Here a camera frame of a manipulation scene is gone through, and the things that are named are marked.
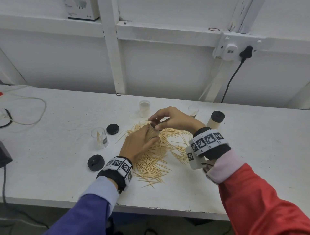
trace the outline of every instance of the red object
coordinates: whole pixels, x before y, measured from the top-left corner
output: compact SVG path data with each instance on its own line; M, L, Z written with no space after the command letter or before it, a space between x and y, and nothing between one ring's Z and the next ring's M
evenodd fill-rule
M310 234L310 219L295 204L278 198L248 164L221 183L219 193L237 235Z

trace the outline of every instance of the pink cuff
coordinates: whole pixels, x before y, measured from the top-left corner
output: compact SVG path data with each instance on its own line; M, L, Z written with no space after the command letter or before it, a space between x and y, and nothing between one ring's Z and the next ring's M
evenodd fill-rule
M215 162L214 167L207 172L206 176L214 183L220 184L242 167L244 163L243 158L231 149Z

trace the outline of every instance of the hand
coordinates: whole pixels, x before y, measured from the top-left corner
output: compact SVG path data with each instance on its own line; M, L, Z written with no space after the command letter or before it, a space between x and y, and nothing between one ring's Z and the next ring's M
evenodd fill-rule
M142 155L156 142L159 137L150 139L147 143L144 143L146 132L148 131L149 124L144 125L142 128L134 133L131 133L126 137L120 156L126 157L131 160L132 163L142 157Z
M164 120L162 123L155 126L156 130L162 130L165 128L173 128L183 131L189 131L192 134L195 134L200 128L205 127L201 121L194 119L191 116L182 113L176 107L169 106L166 109L158 110L153 116L151 116L148 120L161 120L164 117L170 117L167 120Z

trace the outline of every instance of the light blue cuff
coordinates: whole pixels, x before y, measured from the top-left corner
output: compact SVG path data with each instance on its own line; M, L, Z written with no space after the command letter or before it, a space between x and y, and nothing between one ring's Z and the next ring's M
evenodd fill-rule
M99 176L80 197L86 194L94 194L107 200L110 204L110 215L119 196L115 185L105 176Z

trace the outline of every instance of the purple sleeve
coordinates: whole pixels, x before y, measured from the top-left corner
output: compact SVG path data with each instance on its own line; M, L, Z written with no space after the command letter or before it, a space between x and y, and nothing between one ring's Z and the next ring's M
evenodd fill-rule
M109 203L104 198L86 194L44 235L104 235L109 214Z

